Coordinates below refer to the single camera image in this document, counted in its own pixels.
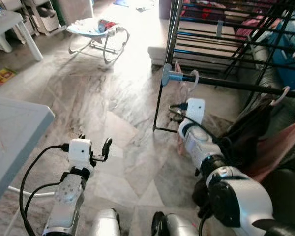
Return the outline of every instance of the clothes rack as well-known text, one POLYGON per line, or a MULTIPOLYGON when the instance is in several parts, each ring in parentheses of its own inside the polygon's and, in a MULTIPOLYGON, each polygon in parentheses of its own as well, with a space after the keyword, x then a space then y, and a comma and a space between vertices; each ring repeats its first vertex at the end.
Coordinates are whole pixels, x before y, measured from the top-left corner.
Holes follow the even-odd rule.
MULTIPOLYGON (((238 8, 225 9, 215 5, 203 6, 195 2, 183 3, 183 0, 172 0, 168 40, 167 40, 166 55, 165 55, 165 65, 166 64, 174 65, 176 59, 179 59, 179 60, 183 59, 186 61, 190 60, 193 62, 222 65, 227 67, 225 70, 204 69, 204 71, 211 70, 211 71, 215 71, 216 73, 222 74, 223 79, 217 79, 214 77, 201 75, 199 77, 198 83, 250 91, 251 93, 246 101, 245 107, 247 106, 247 104, 250 103, 255 92, 267 93, 267 94, 273 94, 273 95, 282 95, 283 90, 277 89, 277 88, 260 86, 259 83, 260 83, 260 80, 263 78, 266 70, 269 69, 270 67, 295 70, 295 66, 293 66, 290 63, 280 64, 280 63, 274 63, 272 61, 272 58, 276 49, 284 50, 289 53, 295 52, 295 48, 285 47, 279 44, 280 39, 282 38, 283 35, 288 35, 289 37, 295 37, 295 31, 289 31, 286 27, 289 21, 292 21, 292 20, 295 21, 295 17, 292 17, 292 13, 295 10, 295 0, 278 0, 277 3, 270 3, 267 1, 261 1, 261 0, 247 0, 245 2, 239 2, 239 3, 233 3, 233 2, 229 3, 228 1, 224 1, 224 0, 217 0, 215 2, 233 5, 234 7, 235 6, 244 6, 244 7, 255 6, 255 7, 258 7, 259 9, 262 9, 262 12, 252 13, 250 11, 240 10, 238 8), (261 18, 258 19, 260 21, 258 22, 256 26, 248 26, 248 25, 241 25, 240 23, 237 23, 237 20, 230 22, 227 19, 224 21, 220 21, 220 20, 200 19, 196 17, 181 16, 182 11, 185 11, 185 12, 197 11, 199 13, 205 13, 205 11, 203 10, 195 10, 198 8, 200 9, 205 8, 205 9, 211 9, 211 10, 223 10, 223 11, 227 11, 228 13, 249 14, 248 16, 239 15, 238 19, 241 18, 242 20, 248 20, 248 19, 256 20, 257 19, 256 16, 261 16, 261 18), (270 28, 270 26, 277 19, 282 20, 281 28, 279 29, 270 28), (241 35, 221 33, 221 32, 218 34, 217 31, 214 32, 214 31, 208 31, 208 30, 198 30, 198 29, 189 29, 186 27, 179 27, 179 23, 181 21, 191 21, 196 23, 217 25, 218 28, 221 27, 220 25, 222 25, 222 27, 228 26, 228 27, 234 27, 237 29, 238 28, 248 29, 248 30, 251 30, 251 33, 249 34, 249 36, 241 36, 241 35), (271 32, 277 35, 274 43, 258 41, 260 36, 265 32, 271 32), (196 45, 196 43, 205 43, 207 45, 205 46, 196 45), (229 47, 235 47, 236 50, 218 49, 214 45, 224 45, 229 47), (188 50, 178 49, 177 46, 187 47, 188 50), (254 58, 254 49, 257 46, 263 46, 263 47, 269 48, 269 55, 265 61, 257 60, 254 58), (225 55, 213 54, 208 52, 199 52, 199 50, 211 50, 213 52, 220 51, 220 52, 227 52, 227 53, 233 53, 233 54, 232 56, 225 56, 225 55), (202 57, 213 58, 213 60, 190 59, 190 58, 183 57, 182 55, 197 55, 202 57), (252 55, 253 59, 244 58, 244 55, 252 55), (224 60, 230 61, 231 63, 214 61, 214 59, 224 59, 224 60), (238 62, 244 62, 244 63, 252 64, 254 66, 250 67, 247 65, 240 65, 238 64, 238 62), (248 68, 248 69, 257 70, 259 72, 259 75, 255 84, 245 84, 245 83, 239 83, 239 82, 227 80, 230 72, 234 68, 246 68, 246 69, 248 68)), ((163 74, 168 73, 168 71, 165 71, 165 67, 164 67, 163 74)), ((196 66, 182 65, 181 67, 182 68, 185 67, 189 70, 192 70, 194 68, 203 69, 201 67, 196 67, 196 66)), ((195 82, 195 77, 192 75, 182 73, 179 75, 179 80, 187 81, 187 82, 195 82)), ((176 130, 171 130, 166 127, 157 126, 160 100, 162 96, 162 90, 164 89, 163 86, 164 84, 161 82, 157 104, 156 104, 155 116, 154 116, 153 131, 157 129, 157 130, 164 130, 169 132, 177 132, 176 130)), ((289 91, 286 96, 295 98, 295 91, 289 91)))

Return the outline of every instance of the metal frame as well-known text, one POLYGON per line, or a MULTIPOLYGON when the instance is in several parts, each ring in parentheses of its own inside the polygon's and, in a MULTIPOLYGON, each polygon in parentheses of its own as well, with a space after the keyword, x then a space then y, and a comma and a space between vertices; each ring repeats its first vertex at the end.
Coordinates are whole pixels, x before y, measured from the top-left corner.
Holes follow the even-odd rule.
MULTIPOLYGON (((183 58, 183 57, 177 56, 177 55, 174 56, 174 52, 180 53, 180 54, 192 54, 192 55, 217 58, 217 59, 227 59, 227 60, 231 61, 230 64, 226 64, 226 63, 216 62, 216 61, 192 59, 192 61, 227 66, 227 69, 224 71, 219 71, 218 69, 217 70, 205 69, 208 71, 211 70, 211 71, 215 71, 217 73, 219 73, 219 72, 223 73, 224 79, 216 79, 216 78, 208 77, 208 76, 200 76, 198 83, 250 91, 251 94, 249 95, 249 98, 246 101, 245 107, 247 106, 247 104, 249 104, 249 102, 251 101, 255 92, 268 93, 268 94, 274 94, 274 95, 282 95, 283 91, 281 89, 263 87, 263 86, 259 85, 263 75, 265 74, 266 70, 269 67, 279 67, 279 68, 287 68, 287 69, 295 70, 295 67, 290 64, 277 64, 277 63, 271 62, 273 54, 276 49, 285 50, 287 52, 295 52, 295 48, 284 47, 284 46, 279 45, 279 41, 283 35, 286 34, 286 35, 290 35, 290 36, 295 36, 295 32, 290 32, 290 31, 285 30, 288 21, 295 20, 295 18, 291 18, 292 12, 293 12, 293 10, 295 10, 295 0, 280 0, 278 3, 269 3, 269 2, 263 2, 260 0, 247 0, 247 2, 238 3, 238 4, 236 3, 236 5, 251 6, 249 3, 262 3, 263 4, 262 8, 265 9, 265 12, 260 13, 260 14, 259 13, 258 14, 257 13, 251 14, 251 12, 249 12, 249 11, 242 11, 242 10, 238 10, 238 9, 236 9, 236 10, 227 9, 227 11, 237 12, 237 13, 247 13, 250 15, 248 17, 242 17, 242 19, 253 19, 254 16, 257 16, 257 15, 263 16, 262 19, 260 19, 257 26, 243 26, 238 23, 223 21, 223 26, 230 26, 230 27, 244 28, 244 29, 252 30, 252 32, 250 33, 249 36, 240 36, 240 37, 237 36, 236 38, 229 38, 229 37, 223 37, 223 36, 235 36, 235 35, 222 33, 221 36, 218 37, 218 36, 216 36, 216 32, 212 32, 212 31, 179 28, 179 21, 180 20, 199 22, 199 23, 205 23, 205 24, 212 24, 212 25, 217 25, 219 23, 219 21, 180 16, 180 13, 181 13, 182 8, 184 6, 195 7, 195 8, 203 8, 204 6, 202 6, 202 5, 200 6, 197 4, 186 4, 186 3, 183 3, 183 0, 172 0, 171 12, 170 12, 169 32, 168 32, 168 41, 167 41, 166 57, 165 57, 165 63, 172 64, 172 65, 174 64, 173 58, 183 59, 183 60, 191 60, 191 59, 183 58), (269 27, 272 25, 272 23, 276 19, 283 20, 283 25, 282 25, 281 29, 270 29, 269 27), (273 44, 265 43, 265 42, 257 42, 258 38, 266 31, 278 34, 278 36, 273 44), (218 45, 225 45, 225 46, 230 46, 230 47, 237 47, 237 50, 235 50, 235 51, 234 50, 227 50, 227 49, 219 50, 219 49, 214 48, 214 46, 206 47, 206 46, 199 46, 199 45, 191 45, 188 43, 181 43, 180 42, 181 40, 190 41, 190 42, 207 43, 208 45, 218 44, 218 45), (222 51, 223 52, 231 52, 233 54, 231 57, 230 56, 222 56, 222 55, 216 55, 216 54, 210 54, 210 53, 203 53, 203 52, 199 52, 199 51, 195 52, 195 51, 181 50, 181 49, 177 49, 176 46, 188 46, 188 47, 193 47, 193 48, 198 48, 198 49, 206 49, 206 50, 210 49, 210 50, 214 50, 214 51, 218 50, 221 52, 222 51), (249 49, 251 49, 252 55, 254 56, 253 49, 255 46, 265 46, 265 47, 270 48, 270 53, 269 53, 266 61, 255 60, 254 57, 253 57, 254 59, 246 59, 246 58, 242 57, 243 55, 247 54, 247 50, 249 50, 249 49), (251 68, 248 66, 237 65, 236 63, 238 61, 250 63, 250 64, 253 64, 254 66, 251 68), (238 83, 238 82, 234 82, 234 81, 227 81, 227 77, 229 76, 229 74, 233 68, 247 68, 247 69, 254 69, 254 70, 259 71, 259 75, 258 75, 258 78, 257 78, 255 84, 252 85, 252 84, 238 83)), ((205 6, 204 8, 225 11, 224 8, 215 7, 215 6, 205 6)), ((193 66, 182 66, 182 67, 183 68, 186 67, 189 69, 194 68, 193 66)), ((195 77, 191 76, 191 75, 183 74, 182 80, 188 81, 188 82, 195 82, 195 77)), ((158 99, 157 99, 157 104, 156 104, 155 116, 154 116, 153 131, 155 131, 155 129, 158 129, 158 130, 164 130, 164 131, 176 133, 177 132, 176 130, 167 129, 165 127, 158 127, 156 124, 158 112, 159 112, 160 100, 161 100, 161 96, 162 96, 162 90, 163 90, 163 85, 161 82, 159 94, 158 94, 158 99)), ((289 91, 286 96, 295 98, 295 91, 289 91)))

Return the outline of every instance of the pink cloth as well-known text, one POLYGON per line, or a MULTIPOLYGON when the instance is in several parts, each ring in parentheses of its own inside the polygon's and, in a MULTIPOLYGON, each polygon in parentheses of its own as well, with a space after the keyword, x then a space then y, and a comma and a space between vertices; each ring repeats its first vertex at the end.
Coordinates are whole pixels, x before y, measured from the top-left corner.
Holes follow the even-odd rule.
POLYGON ((257 160, 243 172, 261 182, 282 161, 295 144, 295 123, 257 145, 257 160))

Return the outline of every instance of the marble floor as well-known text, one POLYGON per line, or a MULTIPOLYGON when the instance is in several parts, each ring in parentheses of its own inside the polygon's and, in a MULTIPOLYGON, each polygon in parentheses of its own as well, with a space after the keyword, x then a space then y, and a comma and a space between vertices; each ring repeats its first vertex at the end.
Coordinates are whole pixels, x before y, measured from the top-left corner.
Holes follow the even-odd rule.
MULTIPOLYGON (((98 0, 95 13, 105 14, 115 7, 111 2, 98 0)), ((146 29, 157 21, 157 11, 127 10, 131 37, 125 52, 111 65, 105 65, 96 49, 85 49, 93 57, 70 55, 70 35, 65 32, 35 39, 44 56, 39 63, 33 60, 26 45, 13 44, 10 54, 0 52, 0 68, 7 66, 18 71, 16 77, 0 87, 0 96, 48 105, 56 116, 11 185, 20 186, 34 156, 50 144, 68 142, 84 133, 92 140, 94 152, 100 153, 105 139, 113 139, 108 161, 98 163, 94 177, 88 181, 78 235, 86 235, 94 215, 106 207, 119 212, 122 235, 149 235, 157 210, 178 213, 195 225, 199 223, 191 199, 198 180, 191 160, 178 155, 176 134, 152 131, 162 68, 150 63, 147 47, 154 36, 146 29)), ((177 128, 169 121, 167 107, 175 103, 178 87, 178 83, 171 82, 163 89, 158 126, 177 128)), ((235 90, 200 85, 191 96, 206 100, 204 125, 217 135, 239 113, 235 90)), ((31 191, 58 181, 67 167, 65 153, 50 151, 34 167, 26 189, 31 191)), ((38 235, 52 203, 51 198, 40 199, 30 207, 29 220, 38 235)), ((18 195, 6 191, 0 200, 0 235, 17 207, 18 195)), ((206 222, 205 232, 212 236, 233 234, 215 219, 206 222)), ((26 235, 20 217, 11 235, 26 235)))

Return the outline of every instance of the drying rack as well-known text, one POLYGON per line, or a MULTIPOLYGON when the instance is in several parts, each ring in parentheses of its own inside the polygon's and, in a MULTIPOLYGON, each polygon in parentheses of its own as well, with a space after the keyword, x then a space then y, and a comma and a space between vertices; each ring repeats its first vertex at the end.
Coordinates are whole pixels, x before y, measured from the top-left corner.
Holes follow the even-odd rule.
MULTIPOLYGON (((250 91, 250 95, 246 101, 245 107, 250 103, 250 101, 253 98, 253 95, 255 92, 259 93, 267 93, 267 94, 274 94, 274 95, 282 95, 283 90, 277 89, 277 88, 271 88, 271 87, 264 87, 260 86, 259 83, 261 79, 263 78, 266 70, 268 67, 281 67, 281 68, 287 68, 291 70, 295 70, 295 66, 291 66, 288 64, 277 64, 272 62, 272 57, 274 55, 275 49, 281 49, 286 50, 289 52, 295 52, 295 48, 291 47, 284 47, 280 46, 279 42, 283 34, 288 34, 291 36, 295 36, 295 32, 292 31, 286 31, 287 23, 290 20, 295 21, 295 18, 292 18, 292 12, 295 10, 295 0, 278 0, 277 3, 269 3, 267 1, 263 0, 247 0, 246 2, 238 2, 238 3, 232 3, 228 2, 226 0, 216 0, 212 2, 216 3, 226 3, 228 5, 236 6, 252 6, 257 5, 258 8, 262 8, 262 13, 252 13, 251 11, 244 11, 244 10, 238 10, 237 9, 227 9, 227 12, 234 12, 234 13, 241 13, 241 14, 248 14, 248 16, 235 16, 238 17, 237 20, 232 21, 220 21, 220 20, 210 20, 210 19, 199 19, 194 17, 185 17, 180 16, 182 10, 184 11, 196 11, 200 13, 205 13, 204 10, 200 10, 203 8, 202 5, 198 5, 196 3, 183 3, 183 0, 172 0, 171 3, 171 11, 170 11, 170 22, 169 22, 169 32, 168 32, 168 40, 167 40, 167 47, 166 47, 166 56, 165 56, 165 66, 163 70, 163 78, 158 99, 157 99, 157 105, 156 105, 156 111, 155 111, 155 117, 154 117, 154 123, 153 123, 153 131, 155 129, 157 130, 164 130, 169 132, 176 133, 176 130, 171 130, 165 127, 158 127, 156 125, 157 123, 157 117, 159 112, 159 106, 160 106, 160 100, 162 96, 162 90, 163 86, 166 85, 167 81, 170 79, 170 75, 172 79, 174 80, 180 80, 180 81, 188 81, 188 82, 195 82, 195 76, 191 76, 189 74, 180 74, 177 75, 175 72, 171 71, 172 65, 174 65, 174 53, 180 53, 180 54, 190 54, 190 55, 198 55, 198 56, 206 56, 206 57, 213 57, 218 59, 228 59, 231 60, 230 64, 223 64, 218 62, 212 62, 212 61, 205 61, 205 60, 194 60, 190 59, 192 61, 198 61, 201 63, 214 63, 214 64, 221 64, 224 66, 227 66, 227 68, 224 71, 220 71, 220 73, 223 75, 223 79, 216 79, 210 76, 203 76, 201 75, 199 77, 198 83, 199 84, 207 84, 207 85, 214 85, 214 86, 221 86, 221 87, 227 87, 227 88, 233 88, 233 89, 241 89, 241 90, 247 90, 250 91), (256 19, 256 16, 262 16, 260 21, 256 26, 247 26, 247 25, 241 25, 240 23, 247 19, 256 19), (269 28, 276 19, 283 19, 283 24, 280 29, 271 29, 269 28), (185 28, 179 28, 180 21, 191 21, 191 22, 198 22, 198 23, 205 23, 205 24, 211 24, 211 25, 217 25, 217 31, 204 31, 204 30, 197 30, 197 29, 185 29, 185 28), (228 34, 228 33, 221 33, 222 26, 229 26, 234 28, 242 28, 242 29, 249 29, 252 30, 249 36, 240 36, 240 38, 231 38, 227 36, 235 36, 234 34, 228 34), (278 36, 275 39, 274 43, 265 43, 262 41, 257 41, 259 37, 266 31, 277 33, 278 36), (224 45, 232 45, 236 46, 237 49, 232 52, 232 56, 223 56, 223 55, 216 55, 216 54, 208 54, 208 53, 202 53, 199 51, 190 51, 190 50, 181 50, 177 49, 177 39, 183 39, 183 40, 190 40, 194 42, 210 42, 212 44, 224 44, 224 45), (252 51, 252 54, 254 53, 254 47, 256 46, 266 46, 270 49, 269 55, 266 59, 266 61, 260 61, 255 59, 246 59, 243 58, 243 55, 247 53, 248 50, 252 51), (259 70, 258 78, 255 82, 255 84, 245 84, 245 83, 239 83, 234 81, 228 81, 227 78, 232 71, 233 68, 245 68, 244 66, 240 66, 237 64, 237 62, 247 62, 247 63, 253 63, 255 65, 260 65, 257 68, 259 70), (165 84, 164 84, 164 74, 166 74, 167 79, 165 78, 165 84)), ((221 8, 219 6, 205 6, 206 9, 212 9, 212 10, 222 10, 225 11, 224 8, 221 8)), ((210 14, 215 15, 221 15, 218 12, 210 12, 210 14)), ((197 45, 191 45, 188 44, 188 47, 193 48, 200 48, 200 49, 207 49, 203 46, 197 46, 197 45)), ((287 97, 295 98, 295 91, 289 91, 286 94, 287 97)))

